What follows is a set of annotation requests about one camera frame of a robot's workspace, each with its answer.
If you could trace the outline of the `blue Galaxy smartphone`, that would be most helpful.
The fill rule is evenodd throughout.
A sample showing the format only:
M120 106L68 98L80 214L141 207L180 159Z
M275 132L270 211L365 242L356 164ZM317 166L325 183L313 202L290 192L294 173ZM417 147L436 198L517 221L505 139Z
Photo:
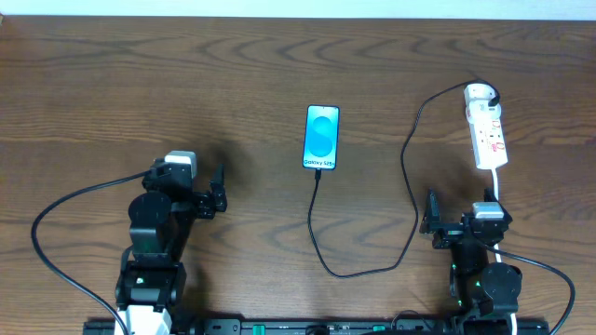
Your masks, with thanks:
M315 104L307 107L302 157L304 168L336 168L339 123L339 107Z

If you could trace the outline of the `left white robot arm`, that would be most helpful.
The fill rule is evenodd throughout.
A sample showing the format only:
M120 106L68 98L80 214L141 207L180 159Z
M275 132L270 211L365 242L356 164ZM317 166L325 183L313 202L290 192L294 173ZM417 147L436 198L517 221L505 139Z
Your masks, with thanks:
M129 205L131 246L122 254L115 287L115 333L187 334L193 326L179 316L186 282L181 257L195 220L226 211L224 167L201 193L190 166L159 161L142 187Z

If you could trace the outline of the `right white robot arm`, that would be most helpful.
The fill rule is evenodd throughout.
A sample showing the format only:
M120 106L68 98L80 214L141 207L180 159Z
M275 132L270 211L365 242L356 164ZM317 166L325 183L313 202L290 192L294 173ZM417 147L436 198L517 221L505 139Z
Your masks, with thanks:
M502 261L489 261L490 249L502 241L511 216L492 191L472 204L458 222L441 219L439 199L427 192L420 232L432 235L434 249L451 252L450 291L460 311L449 319L457 334L516 334L522 272Z

